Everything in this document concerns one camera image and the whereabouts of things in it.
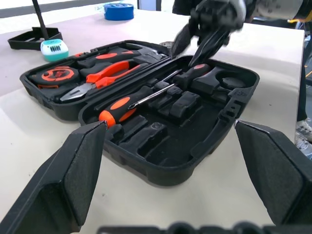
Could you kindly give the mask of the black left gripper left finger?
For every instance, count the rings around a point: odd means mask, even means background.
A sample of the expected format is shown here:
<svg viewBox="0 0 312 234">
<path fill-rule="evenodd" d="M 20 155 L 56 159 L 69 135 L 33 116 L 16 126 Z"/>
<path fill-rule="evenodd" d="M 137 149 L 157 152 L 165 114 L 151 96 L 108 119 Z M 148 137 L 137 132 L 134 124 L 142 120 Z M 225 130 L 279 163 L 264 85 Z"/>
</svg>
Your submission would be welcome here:
<svg viewBox="0 0 312 234">
<path fill-rule="evenodd" d="M 106 130 L 104 121 L 74 130 L 37 169 L 1 221 L 0 232 L 79 232 L 97 184 Z"/>
</svg>

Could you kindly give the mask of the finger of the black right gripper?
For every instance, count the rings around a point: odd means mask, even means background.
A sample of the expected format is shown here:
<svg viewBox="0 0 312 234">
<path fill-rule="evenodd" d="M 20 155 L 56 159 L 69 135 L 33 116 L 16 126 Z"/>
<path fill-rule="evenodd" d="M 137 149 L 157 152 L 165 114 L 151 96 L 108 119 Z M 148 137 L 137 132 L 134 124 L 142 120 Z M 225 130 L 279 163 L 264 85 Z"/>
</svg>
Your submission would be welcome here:
<svg viewBox="0 0 312 234">
<path fill-rule="evenodd" d="M 209 33 L 200 43 L 189 66 L 196 66 L 214 56 L 223 45 L 229 43 L 229 31 L 217 30 Z"/>
<path fill-rule="evenodd" d="M 186 24 L 177 34 L 173 45 L 171 47 L 171 56 L 176 57 L 180 55 L 191 43 L 195 31 L 191 24 Z"/>
</svg>

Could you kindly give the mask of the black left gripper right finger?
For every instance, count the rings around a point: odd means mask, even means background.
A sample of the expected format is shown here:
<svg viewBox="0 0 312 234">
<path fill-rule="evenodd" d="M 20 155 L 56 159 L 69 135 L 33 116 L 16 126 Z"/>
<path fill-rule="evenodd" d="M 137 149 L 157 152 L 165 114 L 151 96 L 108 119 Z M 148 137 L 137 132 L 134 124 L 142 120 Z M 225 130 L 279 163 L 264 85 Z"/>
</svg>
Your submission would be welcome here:
<svg viewBox="0 0 312 234">
<path fill-rule="evenodd" d="M 312 162 L 282 132 L 237 121 L 249 177 L 275 225 L 311 224 Z"/>
</svg>

